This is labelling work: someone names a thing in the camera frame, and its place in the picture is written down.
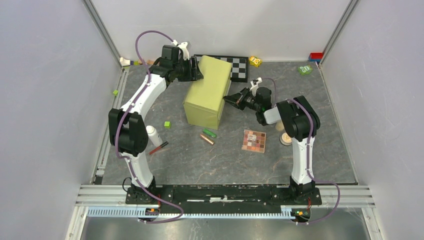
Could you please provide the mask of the green makeup organizer box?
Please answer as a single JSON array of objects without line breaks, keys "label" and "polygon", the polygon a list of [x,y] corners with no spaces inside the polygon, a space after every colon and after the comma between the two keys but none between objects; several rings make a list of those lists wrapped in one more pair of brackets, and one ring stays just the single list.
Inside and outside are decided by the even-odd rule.
[{"label": "green makeup organizer box", "polygon": [[187,122],[191,125],[218,130],[228,93],[232,64],[203,55],[198,63],[203,78],[194,81],[183,101]]}]

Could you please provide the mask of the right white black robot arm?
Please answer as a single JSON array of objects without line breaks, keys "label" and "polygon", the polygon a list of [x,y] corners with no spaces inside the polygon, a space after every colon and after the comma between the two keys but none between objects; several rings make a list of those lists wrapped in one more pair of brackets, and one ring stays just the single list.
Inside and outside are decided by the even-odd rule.
[{"label": "right white black robot arm", "polygon": [[256,93],[248,88],[226,95],[223,100],[231,106],[255,111],[257,121],[270,125],[282,121],[289,139],[292,141],[293,168],[289,178],[289,199],[295,204],[302,204],[316,189],[312,171],[312,148],[320,119],[308,100],[303,96],[288,99],[272,105],[272,91],[259,87]]}]

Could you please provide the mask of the copper lipstick tube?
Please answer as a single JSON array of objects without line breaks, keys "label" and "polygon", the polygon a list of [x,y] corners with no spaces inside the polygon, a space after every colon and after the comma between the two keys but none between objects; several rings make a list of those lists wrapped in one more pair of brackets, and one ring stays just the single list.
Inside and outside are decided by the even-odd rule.
[{"label": "copper lipstick tube", "polygon": [[203,133],[201,133],[199,136],[200,136],[201,139],[203,139],[204,141],[206,141],[208,144],[210,144],[212,146],[215,144],[215,142],[213,140],[211,140],[209,137],[207,137]]}]

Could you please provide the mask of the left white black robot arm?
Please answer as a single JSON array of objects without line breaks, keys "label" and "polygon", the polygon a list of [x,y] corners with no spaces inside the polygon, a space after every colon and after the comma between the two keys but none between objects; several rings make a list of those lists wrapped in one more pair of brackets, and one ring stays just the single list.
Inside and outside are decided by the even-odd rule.
[{"label": "left white black robot arm", "polygon": [[138,193],[145,204],[157,198],[155,178],[147,163],[146,147],[149,136],[144,119],[155,100],[174,81],[192,82],[203,79],[188,43],[164,45],[161,57],[147,68],[144,80],[135,94],[121,108],[108,113],[109,137],[118,158],[124,159],[130,172],[127,190]]}]

